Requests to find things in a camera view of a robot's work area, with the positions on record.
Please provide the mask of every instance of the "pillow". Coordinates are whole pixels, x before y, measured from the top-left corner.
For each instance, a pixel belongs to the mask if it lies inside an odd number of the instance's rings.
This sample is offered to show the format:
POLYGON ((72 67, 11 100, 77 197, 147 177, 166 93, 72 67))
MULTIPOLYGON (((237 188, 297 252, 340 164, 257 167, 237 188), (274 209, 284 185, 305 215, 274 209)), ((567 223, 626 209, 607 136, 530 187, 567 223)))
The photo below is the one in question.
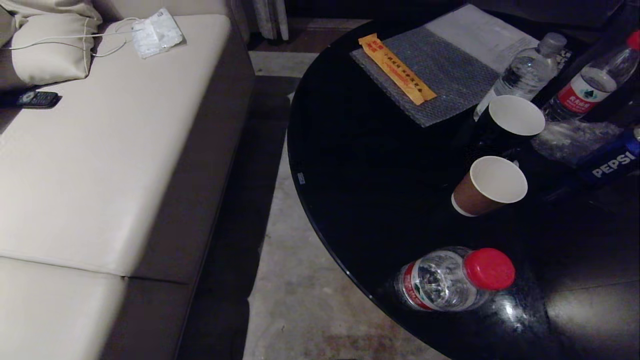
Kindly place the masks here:
POLYGON ((0 8, 0 46, 4 45, 15 31, 15 21, 5 9, 0 8))
MULTIPOLYGON (((98 20, 75 13, 30 16, 8 46, 29 45, 45 37, 91 35, 99 24, 98 20)), ((83 79, 89 74, 92 47, 93 38, 64 38, 21 50, 0 49, 0 91, 83 79)))
POLYGON ((15 16, 18 28, 32 16, 52 13, 74 13, 102 22, 90 0, 0 0, 0 6, 15 16))

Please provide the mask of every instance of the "bottle label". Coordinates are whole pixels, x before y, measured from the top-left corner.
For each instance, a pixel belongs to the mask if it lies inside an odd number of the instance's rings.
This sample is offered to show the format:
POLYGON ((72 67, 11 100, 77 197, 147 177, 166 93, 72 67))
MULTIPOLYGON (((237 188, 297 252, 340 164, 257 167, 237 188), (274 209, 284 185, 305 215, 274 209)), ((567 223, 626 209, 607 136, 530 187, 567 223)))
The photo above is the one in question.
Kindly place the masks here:
POLYGON ((423 310, 434 310, 436 307, 431 304, 422 294, 422 290, 418 285, 418 266, 417 261, 410 263, 403 269, 402 284, 404 293, 408 300, 415 306, 423 310))
POLYGON ((640 142, 633 131, 626 130, 578 162, 578 175, 589 184, 605 184, 637 169, 638 157, 640 142))
POLYGON ((610 92, 602 92, 593 88, 577 74, 571 83, 568 83, 558 93, 558 99, 565 108, 574 113, 585 114, 589 112, 600 101, 603 101, 610 92))
POLYGON ((480 115, 482 115, 484 109, 486 109, 486 107, 489 106, 489 102, 491 102, 491 100, 498 97, 494 89, 495 89, 495 85, 493 85, 489 89, 489 92, 486 93, 486 95, 484 96, 484 99, 482 99, 482 101, 480 101, 480 103, 476 107, 476 111, 474 112, 475 121, 478 121, 478 119, 480 119, 480 115))

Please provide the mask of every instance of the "red bottle label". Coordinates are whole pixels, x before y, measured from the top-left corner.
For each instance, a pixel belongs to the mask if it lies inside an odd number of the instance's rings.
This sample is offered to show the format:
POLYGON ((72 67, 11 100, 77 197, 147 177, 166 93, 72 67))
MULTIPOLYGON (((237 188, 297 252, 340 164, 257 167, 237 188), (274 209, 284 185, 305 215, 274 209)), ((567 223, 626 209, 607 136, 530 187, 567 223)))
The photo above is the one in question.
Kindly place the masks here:
POLYGON ((425 304, 424 301, 422 301, 422 299, 420 299, 418 294, 415 292, 415 289, 413 289, 413 284, 414 284, 413 280, 414 280, 414 277, 417 276, 417 274, 413 273, 413 268, 415 268, 415 262, 410 263, 406 267, 406 270, 404 271, 403 278, 402 278, 404 292, 407 294, 412 304, 415 304, 417 307, 421 309, 433 310, 429 306, 427 306, 427 304, 425 304))
POLYGON ((600 101, 603 101, 610 92, 602 92, 593 88, 577 74, 571 83, 568 83, 558 93, 558 100, 567 109, 574 113, 585 114, 600 101))

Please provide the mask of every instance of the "white paper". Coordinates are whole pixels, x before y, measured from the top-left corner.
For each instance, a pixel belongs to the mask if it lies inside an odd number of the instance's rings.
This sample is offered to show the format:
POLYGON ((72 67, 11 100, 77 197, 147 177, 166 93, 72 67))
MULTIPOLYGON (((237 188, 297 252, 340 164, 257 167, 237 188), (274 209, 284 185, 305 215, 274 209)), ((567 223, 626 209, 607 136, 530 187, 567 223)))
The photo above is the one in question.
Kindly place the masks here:
POLYGON ((538 40, 473 5, 441 16, 425 27, 497 72, 503 72, 521 50, 538 40))

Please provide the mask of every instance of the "charging cable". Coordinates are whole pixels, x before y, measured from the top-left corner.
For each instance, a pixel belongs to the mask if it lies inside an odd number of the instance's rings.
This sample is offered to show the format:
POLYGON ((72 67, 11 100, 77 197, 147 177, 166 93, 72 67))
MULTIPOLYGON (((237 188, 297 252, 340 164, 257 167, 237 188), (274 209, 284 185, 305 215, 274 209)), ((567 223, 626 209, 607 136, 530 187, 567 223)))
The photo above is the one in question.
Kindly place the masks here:
MULTIPOLYGON (((84 48, 76 46, 76 45, 72 45, 72 44, 67 44, 65 42, 59 42, 59 41, 49 41, 49 40, 56 40, 56 39, 62 39, 62 38, 99 38, 99 37, 108 37, 111 35, 120 35, 122 36, 123 34, 129 34, 129 33, 135 33, 140 31, 139 30, 132 30, 132 31, 123 31, 123 32, 118 32, 120 29, 122 29, 122 26, 124 26, 124 22, 125 21, 129 21, 129 20, 140 20, 137 17, 128 17, 125 19, 122 19, 118 22, 116 22, 115 29, 113 30, 112 33, 107 33, 107 34, 94 34, 94 35, 72 35, 72 36, 67 36, 67 37, 46 37, 46 38, 41 38, 40 40, 37 40, 29 45, 24 45, 24 46, 18 46, 18 47, 3 47, 0 49, 5 49, 5 50, 22 50, 22 49, 27 49, 28 47, 32 47, 32 46, 36 46, 36 45, 41 45, 41 44, 60 44, 60 45, 67 45, 67 46, 72 46, 72 47, 76 47, 80 50, 84 51, 84 48)), ((116 51, 122 49, 125 45, 127 45, 129 43, 129 41, 127 40, 127 38, 123 37, 123 42, 122 44, 120 44, 120 46, 109 50, 108 52, 104 53, 104 54, 96 54, 96 53, 91 53, 92 55, 94 55, 97 58, 103 58, 105 56, 109 56, 113 53, 115 53, 116 51)))

